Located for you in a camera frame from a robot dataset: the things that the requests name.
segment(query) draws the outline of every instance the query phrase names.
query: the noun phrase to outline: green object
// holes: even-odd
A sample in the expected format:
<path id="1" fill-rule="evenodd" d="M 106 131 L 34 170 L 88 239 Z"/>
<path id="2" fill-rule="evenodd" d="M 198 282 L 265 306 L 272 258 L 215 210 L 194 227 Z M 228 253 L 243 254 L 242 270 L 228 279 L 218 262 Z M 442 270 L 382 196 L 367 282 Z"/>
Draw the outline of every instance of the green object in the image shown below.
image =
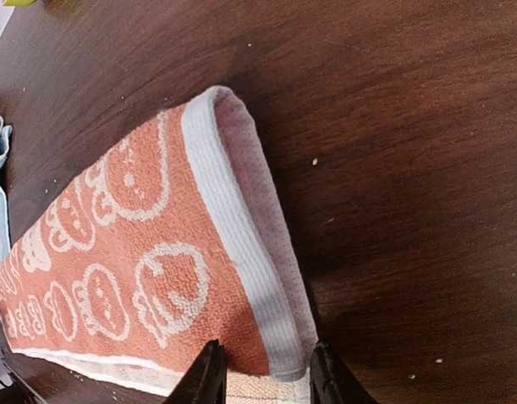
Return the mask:
<path id="1" fill-rule="evenodd" d="M 36 0 L 3 0 L 3 6 L 26 7 L 36 3 Z"/>

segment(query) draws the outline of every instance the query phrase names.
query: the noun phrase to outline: wood grain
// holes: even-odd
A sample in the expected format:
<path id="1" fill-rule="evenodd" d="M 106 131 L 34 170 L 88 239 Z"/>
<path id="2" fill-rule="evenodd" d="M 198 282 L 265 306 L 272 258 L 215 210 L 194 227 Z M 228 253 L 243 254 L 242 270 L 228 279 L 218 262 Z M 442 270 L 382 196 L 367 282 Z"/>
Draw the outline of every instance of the wood grain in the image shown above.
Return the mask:
<path id="1" fill-rule="evenodd" d="M 18 9 L 0 43 L 12 238 L 127 132 L 213 84 L 256 119 L 321 335 L 373 396 L 517 403 L 517 2 Z M 10 361 L 51 403 L 146 400 Z"/>

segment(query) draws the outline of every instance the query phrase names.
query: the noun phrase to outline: wooden table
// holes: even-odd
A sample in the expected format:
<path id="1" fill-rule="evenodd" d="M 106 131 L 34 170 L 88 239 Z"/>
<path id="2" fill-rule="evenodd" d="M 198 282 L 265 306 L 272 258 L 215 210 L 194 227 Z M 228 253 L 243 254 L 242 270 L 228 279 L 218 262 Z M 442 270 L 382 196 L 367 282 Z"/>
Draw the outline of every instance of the wooden table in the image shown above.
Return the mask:
<path id="1" fill-rule="evenodd" d="M 321 335 L 375 398 L 517 403 L 517 2 L 17 9 L 0 43 L 12 238 L 127 132 L 217 83 L 256 119 Z M 162 400 L 9 362 L 50 403 Z"/>

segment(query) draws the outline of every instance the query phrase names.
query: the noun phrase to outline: yellow object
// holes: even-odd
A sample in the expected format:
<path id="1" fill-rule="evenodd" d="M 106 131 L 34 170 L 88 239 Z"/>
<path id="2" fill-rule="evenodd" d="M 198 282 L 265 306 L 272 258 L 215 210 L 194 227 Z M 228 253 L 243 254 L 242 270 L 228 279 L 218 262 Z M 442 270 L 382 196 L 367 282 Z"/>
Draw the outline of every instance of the yellow object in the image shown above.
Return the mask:
<path id="1" fill-rule="evenodd" d="M 36 3 L 36 0 L 3 0 L 3 6 L 26 7 Z"/>

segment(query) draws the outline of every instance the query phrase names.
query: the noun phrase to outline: orange towel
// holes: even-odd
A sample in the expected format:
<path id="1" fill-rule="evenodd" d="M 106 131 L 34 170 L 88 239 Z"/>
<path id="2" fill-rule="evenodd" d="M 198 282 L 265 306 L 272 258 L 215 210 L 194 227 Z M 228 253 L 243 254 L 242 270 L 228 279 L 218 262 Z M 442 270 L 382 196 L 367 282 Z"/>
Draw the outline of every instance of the orange towel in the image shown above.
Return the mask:
<path id="1" fill-rule="evenodd" d="M 218 338 L 232 370 L 271 376 L 232 374 L 232 399 L 307 400 L 273 382 L 305 374 L 317 336 L 232 91 L 161 112 L 76 177 L 0 266 L 0 318 L 16 353 L 163 395 Z"/>

